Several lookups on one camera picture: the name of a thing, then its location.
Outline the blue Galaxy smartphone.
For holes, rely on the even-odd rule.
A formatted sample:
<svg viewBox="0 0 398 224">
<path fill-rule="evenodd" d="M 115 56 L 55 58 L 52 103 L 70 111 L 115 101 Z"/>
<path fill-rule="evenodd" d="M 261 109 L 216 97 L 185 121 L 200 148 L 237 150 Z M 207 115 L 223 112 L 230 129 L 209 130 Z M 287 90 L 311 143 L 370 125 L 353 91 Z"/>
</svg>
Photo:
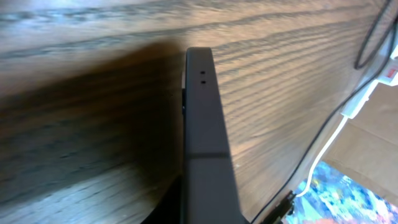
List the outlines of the blue Galaxy smartphone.
<svg viewBox="0 0 398 224">
<path fill-rule="evenodd" d="M 187 49 L 184 97 L 182 221 L 245 223 L 209 47 Z"/>
</svg>

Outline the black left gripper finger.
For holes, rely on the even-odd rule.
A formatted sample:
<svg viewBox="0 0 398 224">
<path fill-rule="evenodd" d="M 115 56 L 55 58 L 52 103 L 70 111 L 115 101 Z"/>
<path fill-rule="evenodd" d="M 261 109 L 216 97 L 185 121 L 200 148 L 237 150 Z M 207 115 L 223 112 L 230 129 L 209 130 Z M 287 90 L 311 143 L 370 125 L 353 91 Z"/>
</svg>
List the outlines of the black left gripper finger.
<svg viewBox="0 0 398 224">
<path fill-rule="evenodd" d="M 155 209 L 141 224 L 180 224 L 182 204 L 182 176 L 172 182 Z"/>
</svg>

